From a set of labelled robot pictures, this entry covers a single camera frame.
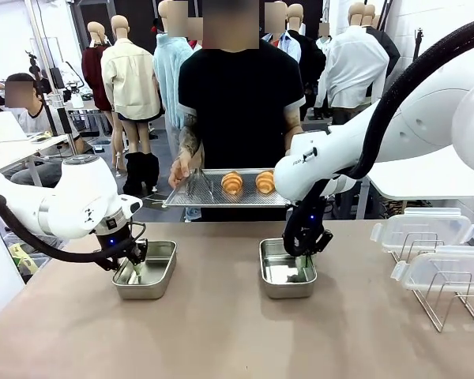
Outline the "person's right hand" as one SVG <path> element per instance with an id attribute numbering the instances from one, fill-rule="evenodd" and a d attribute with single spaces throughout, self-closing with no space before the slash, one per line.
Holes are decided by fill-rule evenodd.
<path id="1" fill-rule="evenodd" d="M 190 176 L 191 154 L 182 150 L 171 166 L 171 173 L 168 183 L 172 189 L 175 189 L 179 183 Z"/>

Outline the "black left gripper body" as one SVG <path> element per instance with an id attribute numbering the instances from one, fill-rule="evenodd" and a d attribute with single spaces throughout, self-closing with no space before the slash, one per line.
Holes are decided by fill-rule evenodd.
<path id="1" fill-rule="evenodd" d="M 106 257 L 96 261 L 97 264 L 118 264 L 121 258 L 126 258 L 132 264 L 139 264 L 137 253 L 137 240 L 146 231 L 144 223 L 127 223 L 121 229 L 109 235 L 97 235 L 96 238 L 102 251 L 112 250 L 106 253 Z"/>

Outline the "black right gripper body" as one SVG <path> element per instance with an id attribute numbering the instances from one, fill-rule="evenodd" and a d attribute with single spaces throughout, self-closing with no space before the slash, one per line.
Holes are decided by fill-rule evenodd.
<path id="1" fill-rule="evenodd" d="M 325 197 L 292 206 L 282 234 L 284 249 L 289 255 L 311 256 L 322 252 L 331 242 L 333 233 L 323 225 L 325 207 Z"/>

